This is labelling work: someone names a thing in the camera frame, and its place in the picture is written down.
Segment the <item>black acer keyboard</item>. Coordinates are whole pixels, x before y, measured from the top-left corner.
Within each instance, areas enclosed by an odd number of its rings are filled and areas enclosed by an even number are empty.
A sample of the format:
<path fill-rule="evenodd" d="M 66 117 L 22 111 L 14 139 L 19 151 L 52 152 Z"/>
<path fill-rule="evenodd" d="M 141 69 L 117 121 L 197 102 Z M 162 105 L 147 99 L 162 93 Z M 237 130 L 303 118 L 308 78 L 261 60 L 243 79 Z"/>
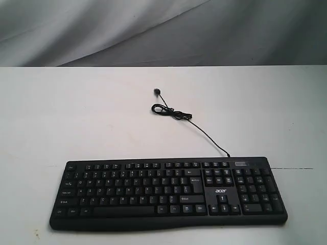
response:
<path fill-rule="evenodd" d="M 146 231 L 287 218 L 265 157 L 85 160 L 67 162 L 50 226 Z"/>

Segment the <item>grey backdrop cloth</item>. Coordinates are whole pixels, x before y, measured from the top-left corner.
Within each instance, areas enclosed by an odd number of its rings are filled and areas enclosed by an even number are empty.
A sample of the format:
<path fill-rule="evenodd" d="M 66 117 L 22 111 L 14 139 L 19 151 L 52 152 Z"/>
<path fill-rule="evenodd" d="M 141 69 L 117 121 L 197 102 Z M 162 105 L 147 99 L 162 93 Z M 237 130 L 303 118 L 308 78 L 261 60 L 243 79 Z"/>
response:
<path fill-rule="evenodd" d="M 1 1 L 1 66 L 326 64 L 326 1 Z"/>

